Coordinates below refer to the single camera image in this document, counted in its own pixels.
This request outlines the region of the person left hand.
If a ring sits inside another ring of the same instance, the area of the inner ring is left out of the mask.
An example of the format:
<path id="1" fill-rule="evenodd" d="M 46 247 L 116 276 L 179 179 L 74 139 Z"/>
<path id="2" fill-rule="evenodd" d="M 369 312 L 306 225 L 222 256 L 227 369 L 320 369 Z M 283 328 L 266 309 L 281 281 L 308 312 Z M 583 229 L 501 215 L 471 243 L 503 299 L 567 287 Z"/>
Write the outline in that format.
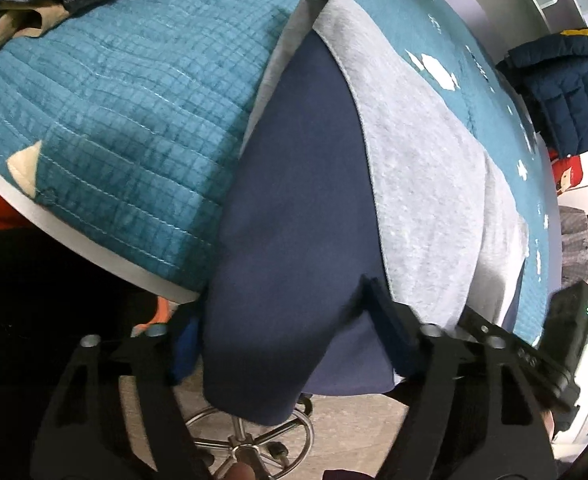
<path id="1" fill-rule="evenodd" d="M 256 480 L 256 474 L 251 466 L 235 463 L 224 474 L 223 480 Z"/>

